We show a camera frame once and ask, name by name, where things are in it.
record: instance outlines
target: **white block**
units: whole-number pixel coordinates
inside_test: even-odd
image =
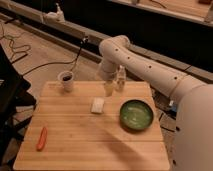
[[[91,108],[91,113],[101,114],[103,112],[104,99],[94,98]]]

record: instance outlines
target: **cup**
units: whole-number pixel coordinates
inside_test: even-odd
[[[74,74],[71,71],[63,71],[58,74],[58,80],[61,82],[65,91],[70,92],[73,89]]]

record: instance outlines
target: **white object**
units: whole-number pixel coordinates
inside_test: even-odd
[[[74,74],[71,71],[63,71],[58,74],[58,80],[61,82],[65,91],[70,92],[73,89]]]
[[[58,14],[55,12],[49,12],[46,14],[47,18],[53,19],[53,20],[57,20],[58,19]]]
[[[102,41],[99,75],[107,80],[118,65],[123,65],[174,101],[178,109],[172,170],[212,171],[213,85],[136,55],[128,50],[129,46],[126,36]]]
[[[193,88],[206,84],[184,72],[134,54],[128,50],[129,46],[130,41],[126,36],[108,38],[100,43],[99,50],[103,60],[99,67],[99,75],[103,79],[111,77],[117,67],[123,65],[175,104]]]
[[[116,78],[116,90],[123,91],[126,82],[126,70],[120,65]]]
[[[103,98],[94,98],[92,103],[91,112],[95,114],[101,114],[103,112],[104,99]]]
[[[173,171],[213,171],[212,106],[210,84],[191,90],[179,103]]]
[[[61,10],[61,7],[59,6],[58,3],[56,3],[56,6],[57,6],[58,21],[59,22],[65,22],[64,12]]]

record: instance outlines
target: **floor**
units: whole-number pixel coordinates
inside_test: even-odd
[[[28,44],[31,46],[30,51],[28,52],[28,55],[16,62],[14,64],[17,71],[21,74],[27,72],[28,70],[32,69],[35,66],[47,63],[47,62],[53,62],[53,61],[71,61],[76,57],[76,53],[64,49],[63,47],[60,47],[52,42],[49,42],[41,37],[36,36],[35,34],[32,34],[21,27],[18,27],[13,24],[3,24],[3,20],[0,20],[2,23],[2,26],[4,28],[4,34],[5,35],[11,35],[11,36],[19,36],[20,38],[16,38],[15,40],[15,46],[21,46]],[[1,40],[1,45],[3,46],[4,50],[6,51],[6,54],[8,57],[11,57],[12,52],[9,48],[9,41],[6,39]],[[31,88],[29,92],[35,96],[39,100],[39,95],[41,93],[42,87],[46,81],[50,80],[57,80],[57,75],[64,70],[70,69],[70,65],[49,65],[42,68],[39,68],[28,75],[25,76],[25,79],[27,79],[31,84]],[[79,61],[77,63],[77,66],[75,70],[73,71],[75,74],[75,80],[96,80],[96,71],[98,68],[98,64],[88,60],[82,56],[80,56]],[[24,117],[27,117],[32,114],[32,110],[30,108],[19,108],[19,113],[16,115],[16,120],[21,120]],[[158,115],[160,116],[162,114],[161,110],[158,110]],[[161,125],[169,128],[174,129],[175,127],[175,121],[171,118],[167,117],[167,115],[163,115],[161,119]],[[162,133],[165,140],[165,145],[168,151],[168,156],[170,161],[172,160],[172,144],[173,144],[173,138],[174,133],[169,132],[162,129]],[[8,148],[7,154],[5,155],[5,162],[10,159],[11,156],[14,156],[18,150],[20,143],[13,140],[10,143],[10,146]],[[7,171],[9,168],[7,166],[0,167],[1,171]]]

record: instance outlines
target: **black chair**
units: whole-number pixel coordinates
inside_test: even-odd
[[[17,106],[34,106],[35,98],[27,92],[30,83],[12,66],[0,45],[0,166],[12,138],[23,140],[18,131],[24,128],[31,118],[14,125],[12,117]]]

